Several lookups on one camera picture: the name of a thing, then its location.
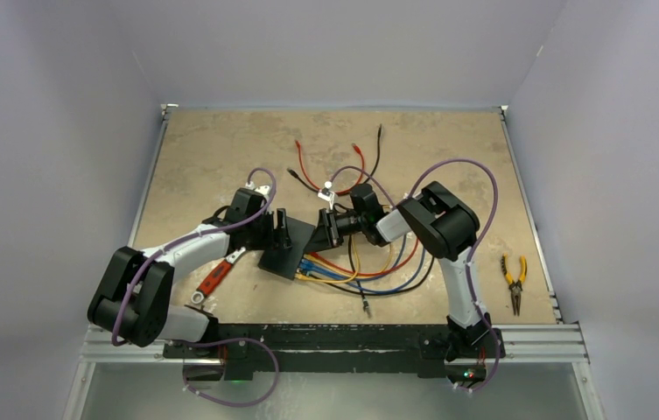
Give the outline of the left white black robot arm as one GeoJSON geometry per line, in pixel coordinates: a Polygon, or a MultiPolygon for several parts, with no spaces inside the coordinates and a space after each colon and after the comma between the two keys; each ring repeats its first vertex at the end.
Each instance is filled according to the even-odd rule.
{"type": "Polygon", "coordinates": [[[273,187],[238,189],[222,217],[203,220],[191,232],[166,244],[117,249],[91,299],[88,321],[112,333],[112,343],[147,347],[155,340],[184,341],[196,357],[216,352],[215,316],[191,305],[171,303],[175,283],[237,250],[290,245],[284,211],[269,210],[273,187]]]}

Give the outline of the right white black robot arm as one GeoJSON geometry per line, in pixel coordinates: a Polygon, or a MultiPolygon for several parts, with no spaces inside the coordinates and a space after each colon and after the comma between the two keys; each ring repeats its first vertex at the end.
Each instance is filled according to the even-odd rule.
{"type": "Polygon", "coordinates": [[[475,211],[437,181],[403,199],[394,210],[383,209],[374,188],[368,184],[354,186],[349,197],[349,210],[319,211],[305,252],[310,255],[338,248],[348,236],[358,233],[380,247],[413,233],[424,250],[440,263],[452,350],[469,356],[480,349],[487,332],[483,324],[487,310],[479,303],[478,281],[471,267],[480,229],[475,211]]]}

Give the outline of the black network switch box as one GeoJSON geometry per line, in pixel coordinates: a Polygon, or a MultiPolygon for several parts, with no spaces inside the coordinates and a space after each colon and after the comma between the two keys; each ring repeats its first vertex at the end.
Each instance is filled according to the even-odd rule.
{"type": "Polygon", "coordinates": [[[298,266],[304,257],[305,247],[314,231],[314,226],[286,216],[285,227],[290,245],[287,248],[265,250],[257,263],[257,267],[272,275],[293,281],[298,272],[298,266]]]}

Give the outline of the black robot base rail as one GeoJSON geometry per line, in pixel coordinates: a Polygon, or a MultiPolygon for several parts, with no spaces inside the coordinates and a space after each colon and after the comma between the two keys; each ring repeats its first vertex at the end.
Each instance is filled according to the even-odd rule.
{"type": "Polygon", "coordinates": [[[505,356],[501,331],[437,324],[222,324],[196,346],[167,344],[164,357],[192,366],[212,359],[216,373],[194,380],[250,381],[256,373],[414,374],[481,382],[505,356]]]}

